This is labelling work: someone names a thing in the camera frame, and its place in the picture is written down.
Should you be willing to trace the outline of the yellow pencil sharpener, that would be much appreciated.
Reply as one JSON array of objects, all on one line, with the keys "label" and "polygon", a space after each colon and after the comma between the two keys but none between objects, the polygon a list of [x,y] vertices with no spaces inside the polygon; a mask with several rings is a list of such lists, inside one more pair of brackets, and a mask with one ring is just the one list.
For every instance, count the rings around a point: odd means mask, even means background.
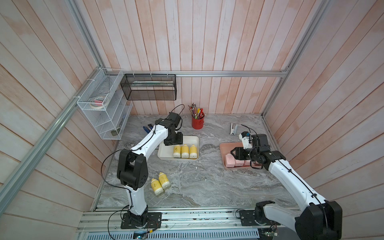
[{"label": "yellow pencil sharpener", "polygon": [[152,179],[151,180],[151,188],[154,191],[155,195],[158,196],[164,192],[164,189],[160,183],[159,180],[157,179]]},{"label": "yellow pencil sharpener", "polygon": [[181,158],[182,159],[189,159],[190,158],[190,149],[187,145],[183,145],[181,147]]},{"label": "yellow pencil sharpener", "polygon": [[174,158],[181,158],[181,146],[180,145],[174,146],[173,157]]},{"label": "yellow pencil sharpener", "polygon": [[195,145],[191,145],[190,147],[190,159],[198,158],[198,148]]},{"label": "yellow pencil sharpener", "polygon": [[159,182],[163,189],[167,189],[171,186],[171,183],[167,177],[167,175],[163,172],[159,173]]}]

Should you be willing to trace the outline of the pink pencil sharpener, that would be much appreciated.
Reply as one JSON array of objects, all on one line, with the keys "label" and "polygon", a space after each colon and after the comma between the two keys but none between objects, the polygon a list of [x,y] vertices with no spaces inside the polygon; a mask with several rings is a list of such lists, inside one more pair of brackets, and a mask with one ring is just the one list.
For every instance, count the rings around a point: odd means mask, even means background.
[{"label": "pink pencil sharpener", "polygon": [[236,160],[235,167],[249,167],[250,160]]},{"label": "pink pencil sharpener", "polygon": [[237,166],[237,160],[232,154],[226,154],[224,164],[226,168],[234,168]]}]

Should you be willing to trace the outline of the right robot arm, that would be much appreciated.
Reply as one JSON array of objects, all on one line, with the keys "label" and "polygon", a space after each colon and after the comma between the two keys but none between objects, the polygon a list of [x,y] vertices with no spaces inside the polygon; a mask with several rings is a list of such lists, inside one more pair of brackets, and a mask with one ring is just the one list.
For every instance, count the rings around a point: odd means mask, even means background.
[{"label": "right robot arm", "polygon": [[242,226],[274,226],[280,224],[296,232],[301,240],[339,240],[342,237],[342,207],[317,193],[298,175],[279,151],[272,151],[264,134],[242,132],[242,147],[230,154],[239,161],[259,164],[286,188],[299,211],[279,206],[274,201],[256,204],[253,211],[239,210]]}]

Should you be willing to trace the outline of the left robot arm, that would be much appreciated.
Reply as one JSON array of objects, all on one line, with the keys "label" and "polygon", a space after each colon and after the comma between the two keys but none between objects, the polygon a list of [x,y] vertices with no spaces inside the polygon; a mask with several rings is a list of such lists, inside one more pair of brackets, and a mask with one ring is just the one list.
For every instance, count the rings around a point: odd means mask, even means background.
[{"label": "left robot arm", "polygon": [[120,151],[117,178],[129,197],[129,209],[123,215],[122,229],[149,226],[148,205],[143,188],[149,177],[147,160],[161,143],[166,146],[183,143],[180,123],[181,116],[170,112],[165,119],[156,120],[150,132],[137,145]]}]

